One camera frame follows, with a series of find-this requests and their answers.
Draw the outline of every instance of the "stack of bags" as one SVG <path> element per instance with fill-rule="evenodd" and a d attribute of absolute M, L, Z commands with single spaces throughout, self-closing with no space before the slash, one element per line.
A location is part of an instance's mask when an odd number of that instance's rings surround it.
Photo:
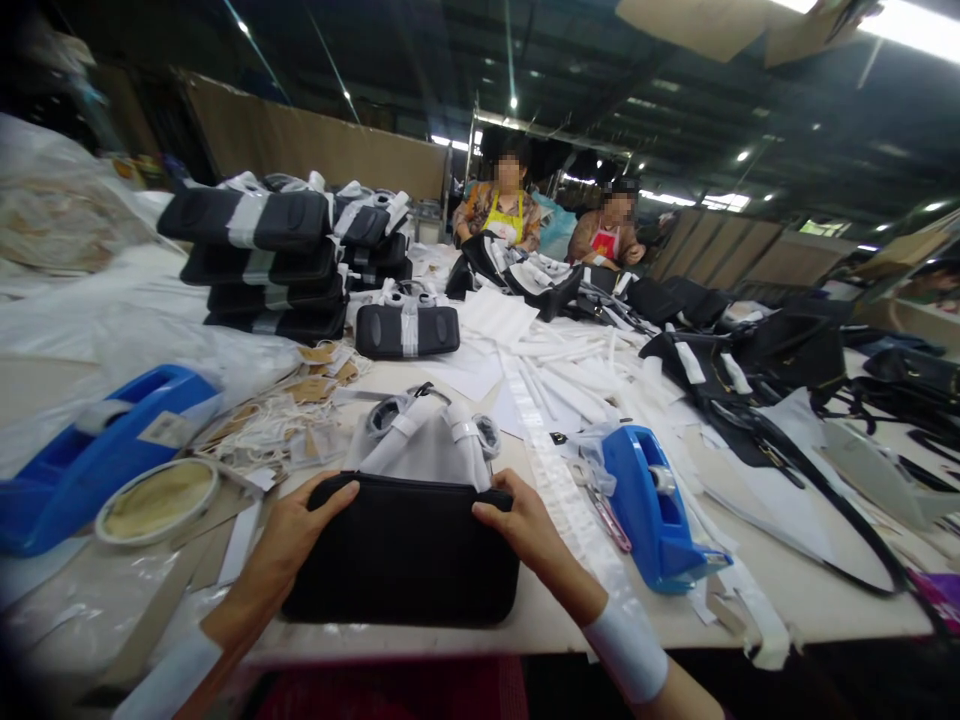
<path fill-rule="evenodd" d="M 372 191 L 356 181 L 334 196 L 337 222 L 334 235 L 349 267 L 353 292 L 379 290 L 384 281 L 409 280 L 413 264 L 407 259 L 409 238 L 405 220 L 410 197 L 405 192 Z"/>
<path fill-rule="evenodd" d="M 343 337 L 347 297 L 328 237 L 331 199 L 309 187 L 181 190 L 157 232 L 194 243 L 180 279 L 210 287 L 204 324 L 306 345 Z"/>

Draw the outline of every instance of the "ceiling light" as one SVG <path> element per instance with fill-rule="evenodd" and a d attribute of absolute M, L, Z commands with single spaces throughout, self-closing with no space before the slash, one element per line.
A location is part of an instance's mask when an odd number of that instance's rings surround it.
<path fill-rule="evenodd" d="M 816 0 L 773 0 L 808 13 Z M 884 0 L 883 12 L 860 23 L 865 33 L 891 40 L 935 57 L 960 63 L 960 22 L 903 0 Z"/>

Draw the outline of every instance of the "clear plastic sheet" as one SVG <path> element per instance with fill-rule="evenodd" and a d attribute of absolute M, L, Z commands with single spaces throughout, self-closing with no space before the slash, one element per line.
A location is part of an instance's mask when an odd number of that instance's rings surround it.
<path fill-rule="evenodd" d="M 158 240 L 134 194 L 79 143 L 0 115 L 0 255 L 48 272 L 97 272 Z"/>

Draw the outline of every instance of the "hang tag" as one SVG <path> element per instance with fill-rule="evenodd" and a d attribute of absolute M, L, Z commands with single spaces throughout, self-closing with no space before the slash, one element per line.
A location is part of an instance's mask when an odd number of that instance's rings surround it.
<path fill-rule="evenodd" d="M 302 380 L 296 385 L 287 388 L 287 392 L 293 397 L 294 402 L 325 402 L 336 388 L 336 380 L 311 375 L 306 380 Z"/>
<path fill-rule="evenodd" d="M 297 348 L 303 362 L 307 365 L 329 365 L 340 349 L 339 345 L 321 345 L 318 348 Z"/>

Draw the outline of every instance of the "black leather bag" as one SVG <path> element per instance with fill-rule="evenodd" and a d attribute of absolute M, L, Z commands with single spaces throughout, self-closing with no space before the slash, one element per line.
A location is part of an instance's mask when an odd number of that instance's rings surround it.
<path fill-rule="evenodd" d="M 880 407 L 879 402 L 886 412 L 921 422 L 925 413 L 960 417 L 960 365 L 956 363 L 916 350 L 891 348 L 867 360 L 863 369 L 883 381 L 883 385 L 859 384 L 871 405 Z"/>
<path fill-rule="evenodd" d="M 303 623 L 485 627 L 513 608 L 520 560 L 474 502 L 504 512 L 499 490 L 342 473 L 310 496 L 315 510 L 351 480 L 356 499 L 324 529 L 283 604 Z"/>

